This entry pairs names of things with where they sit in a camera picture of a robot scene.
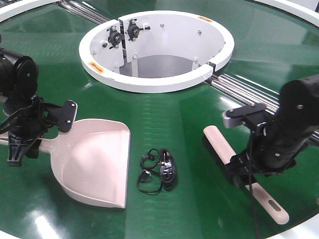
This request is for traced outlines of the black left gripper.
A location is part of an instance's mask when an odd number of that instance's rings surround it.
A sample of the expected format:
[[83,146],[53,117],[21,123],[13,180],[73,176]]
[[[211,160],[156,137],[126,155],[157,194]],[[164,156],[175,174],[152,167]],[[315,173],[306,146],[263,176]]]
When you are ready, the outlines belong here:
[[8,133],[8,164],[21,167],[24,156],[37,158],[41,137],[58,125],[61,106],[46,103],[40,96],[27,100],[6,99],[2,104],[7,118],[0,124],[0,132]]

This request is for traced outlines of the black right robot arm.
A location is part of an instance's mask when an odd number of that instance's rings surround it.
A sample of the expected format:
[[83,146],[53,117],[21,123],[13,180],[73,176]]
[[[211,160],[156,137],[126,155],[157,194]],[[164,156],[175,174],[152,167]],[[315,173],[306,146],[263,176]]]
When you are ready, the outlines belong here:
[[295,158],[308,147],[319,128],[319,77],[313,75],[284,84],[279,108],[272,115],[264,104],[243,106],[224,113],[234,126],[250,130],[247,147],[231,157],[225,173],[238,188],[254,183],[254,175],[283,173],[296,165]]

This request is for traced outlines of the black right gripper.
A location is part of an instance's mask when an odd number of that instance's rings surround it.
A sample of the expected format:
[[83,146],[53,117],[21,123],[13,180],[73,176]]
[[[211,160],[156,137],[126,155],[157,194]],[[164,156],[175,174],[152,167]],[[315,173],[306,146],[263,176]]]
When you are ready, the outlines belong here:
[[242,187],[254,175],[273,175],[295,166],[296,156],[307,147],[314,122],[306,119],[227,119],[226,127],[243,124],[250,130],[246,148],[228,156],[224,172],[231,183]]

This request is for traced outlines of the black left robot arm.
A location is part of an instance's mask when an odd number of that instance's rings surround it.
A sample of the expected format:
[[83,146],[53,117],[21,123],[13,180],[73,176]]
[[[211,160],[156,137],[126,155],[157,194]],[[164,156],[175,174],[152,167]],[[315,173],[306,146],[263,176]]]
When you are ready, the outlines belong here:
[[8,164],[21,167],[24,156],[37,158],[41,137],[58,125],[61,106],[46,103],[36,91],[38,65],[26,55],[1,48],[0,100],[6,119],[0,131],[8,133]]

